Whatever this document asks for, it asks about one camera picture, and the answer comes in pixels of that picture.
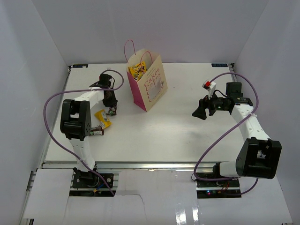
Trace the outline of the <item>purple candy bar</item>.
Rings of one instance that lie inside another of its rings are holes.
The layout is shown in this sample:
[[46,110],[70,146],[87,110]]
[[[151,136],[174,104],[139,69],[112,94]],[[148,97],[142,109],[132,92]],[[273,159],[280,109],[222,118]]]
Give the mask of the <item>purple candy bar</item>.
[[110,115],[110,116],[117,115],[117,105],[111,106],[111,107],[109,108],[107,114]]

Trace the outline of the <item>yellow M&M's packet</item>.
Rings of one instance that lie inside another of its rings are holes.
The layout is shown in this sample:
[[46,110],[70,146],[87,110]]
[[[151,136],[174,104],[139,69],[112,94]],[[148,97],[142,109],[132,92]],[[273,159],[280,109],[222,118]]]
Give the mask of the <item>yellow M&M's packet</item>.
[[145,61],[142,61],[135,66],[129,67],[129,72],[135,81],[139,81],[147,72]]

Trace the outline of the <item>yellow wrapper snack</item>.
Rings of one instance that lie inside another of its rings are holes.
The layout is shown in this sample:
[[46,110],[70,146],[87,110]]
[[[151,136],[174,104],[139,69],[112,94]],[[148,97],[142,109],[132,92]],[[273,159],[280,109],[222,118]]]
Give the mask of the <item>yellow wrapper snack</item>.
[[104,109],[96,112],[94,114],[94,116],[100,121],[100,126],[101,126],[102,129],[106,129],[109,126],[111,126],[112,123],[109,120],[109,118],[107,117],[106,112],[105,112]]

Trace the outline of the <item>pink beige paper bag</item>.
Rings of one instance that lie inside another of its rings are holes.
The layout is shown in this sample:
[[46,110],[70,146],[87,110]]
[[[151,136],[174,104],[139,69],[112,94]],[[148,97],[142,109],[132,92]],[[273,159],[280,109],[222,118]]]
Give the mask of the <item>pink beige paper bag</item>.
[[[147,72],[139,81],[135,81],[129,72],[129,67],[142,61],[146,63]],[[127,77],[134,103],[148,112],[168,89],[161,55],[143,48],[134,51],[130,58],[126,58],[126,63]]]

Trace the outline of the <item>brown chocolate bar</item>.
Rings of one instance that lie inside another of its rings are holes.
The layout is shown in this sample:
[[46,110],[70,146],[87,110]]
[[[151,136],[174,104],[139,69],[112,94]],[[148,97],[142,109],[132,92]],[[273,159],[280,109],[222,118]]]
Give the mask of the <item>brown chocolate bar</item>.
[[102,129],[101,126],[91,128],[89,136],[94,136],[94,135],[104,135],[104,130]]

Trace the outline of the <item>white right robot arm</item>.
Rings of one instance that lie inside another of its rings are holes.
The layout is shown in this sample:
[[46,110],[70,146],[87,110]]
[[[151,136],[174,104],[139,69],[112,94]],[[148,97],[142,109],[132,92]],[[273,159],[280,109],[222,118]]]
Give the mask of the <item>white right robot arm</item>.
[[233,161],[218,162],[213,166],[209,178],[217,187],[224,186],[229,179],[253,177],[273,179],[276,175],[282,145],[272,140],[261,127],[253,110],[251,99],[243,97],[240,82],[228,82],[225,94],[218,97],[216,83],[206,81],[203,88],[208,95],[199,100],[193,116],[205,120],[216,111],[226,111],[236,121],[244,144]]

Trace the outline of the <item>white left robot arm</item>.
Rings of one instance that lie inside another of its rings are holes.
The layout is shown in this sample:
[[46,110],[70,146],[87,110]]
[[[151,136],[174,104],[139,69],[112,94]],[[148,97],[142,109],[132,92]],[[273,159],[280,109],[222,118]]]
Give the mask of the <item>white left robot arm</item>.
[[60,131],[70,141],[77,158],[75,173],[83,175],[83,182],[88,187],[94,187],[99,182],[96,171],[96,162],[91,154],[89,138],[92,130],[91,109],[102,103],[108,110],[100,110],[96,113],[99,119],[100,133],[108,127],[110,121],[108,116],[117,114],[117,102],[113,91],[115,79],[108,74],[102,73],[99,81],[90,86],[90,91],[74,99],[65,99],[62,104],[60,119]]

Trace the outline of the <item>blue label left corner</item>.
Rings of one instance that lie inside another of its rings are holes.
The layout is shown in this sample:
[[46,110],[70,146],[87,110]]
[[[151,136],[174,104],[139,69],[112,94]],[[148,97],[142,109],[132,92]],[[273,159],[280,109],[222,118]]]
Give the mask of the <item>blue label left corner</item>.
[[72,68],[87,68],[88,64],[73,64]]

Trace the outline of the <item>blue label corner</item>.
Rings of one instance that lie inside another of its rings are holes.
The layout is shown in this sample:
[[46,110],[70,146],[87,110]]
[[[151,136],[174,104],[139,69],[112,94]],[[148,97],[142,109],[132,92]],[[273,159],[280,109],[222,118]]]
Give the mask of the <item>blue label corner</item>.
[[226,63],[212,63],[211,66],[213,68],[227,68],[228,64],[226,64]]
[[88,64],[73,64],[72,68],[87,68]]

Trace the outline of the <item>blue label right corner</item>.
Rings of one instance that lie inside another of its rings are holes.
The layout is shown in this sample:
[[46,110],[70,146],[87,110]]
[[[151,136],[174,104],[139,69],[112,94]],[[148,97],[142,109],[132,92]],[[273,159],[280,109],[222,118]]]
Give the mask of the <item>blue label right corner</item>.
[[226,64],[226,63],[212,63],[211,66],[213,68],[227,68],[228,64]]

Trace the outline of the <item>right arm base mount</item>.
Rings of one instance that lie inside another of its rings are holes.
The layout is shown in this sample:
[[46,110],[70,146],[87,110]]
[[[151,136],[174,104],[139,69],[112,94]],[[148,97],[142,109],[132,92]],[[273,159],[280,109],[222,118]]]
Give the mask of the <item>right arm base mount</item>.
[[196,184],[198,199],[221,199],[221,198],[241,198],[240,182],[235,180],[214,181],[221,178],[215,170],[216,162],[200,163],[196,175],[208,179],[199,180],[192,172],[191,180]]

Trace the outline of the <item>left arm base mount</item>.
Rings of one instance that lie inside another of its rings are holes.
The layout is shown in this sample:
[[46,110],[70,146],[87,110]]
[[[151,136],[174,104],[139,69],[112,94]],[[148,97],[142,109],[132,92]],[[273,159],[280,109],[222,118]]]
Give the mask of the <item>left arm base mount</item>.
[[[98,188],[99,186],[103,185],[105,188],[106,185],[97,175],[88,171],[83,172],[78,170],[76,167],[73,168],[74,171],[74,178],[72,188]],[[114,174],[113,173],[101,173],[100,174],[108,186],[110,188],[113,187],[113,180]]]

